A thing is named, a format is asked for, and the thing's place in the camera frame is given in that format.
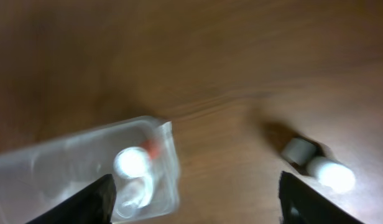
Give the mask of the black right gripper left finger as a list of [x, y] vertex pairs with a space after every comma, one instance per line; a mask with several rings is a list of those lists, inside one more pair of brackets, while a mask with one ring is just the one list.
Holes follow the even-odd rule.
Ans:
[[116, 185], [106, 174], [27, 224], [111, 224]]

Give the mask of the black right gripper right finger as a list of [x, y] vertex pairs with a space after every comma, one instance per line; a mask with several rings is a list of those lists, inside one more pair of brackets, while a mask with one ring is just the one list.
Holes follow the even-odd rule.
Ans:
[[279, 200], [282, 224], [362, 224], [289, 172], [280, 175]]

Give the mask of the white cylindrical bottle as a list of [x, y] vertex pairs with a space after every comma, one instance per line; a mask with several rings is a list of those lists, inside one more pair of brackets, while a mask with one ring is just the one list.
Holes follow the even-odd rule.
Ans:
[[291, 139], [282, 150], [281, 156], [298, 173], [316, 179], [335, 192], [348, 192], [356, 184], [356, 176], [349, 167], [326, 156], [321, 146], [309, 139]]

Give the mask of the white tube with red cap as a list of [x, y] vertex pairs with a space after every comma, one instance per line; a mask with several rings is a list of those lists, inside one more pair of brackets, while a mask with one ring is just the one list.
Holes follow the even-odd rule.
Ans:
[[151, 203], [156, 186], [154, 161], [159, 155], [160, 148], [154, 140], [127, 147], [116, 155], [113, 169], [119, 178], [126, 181], [118, 193], [118, 210], [136, 210]]

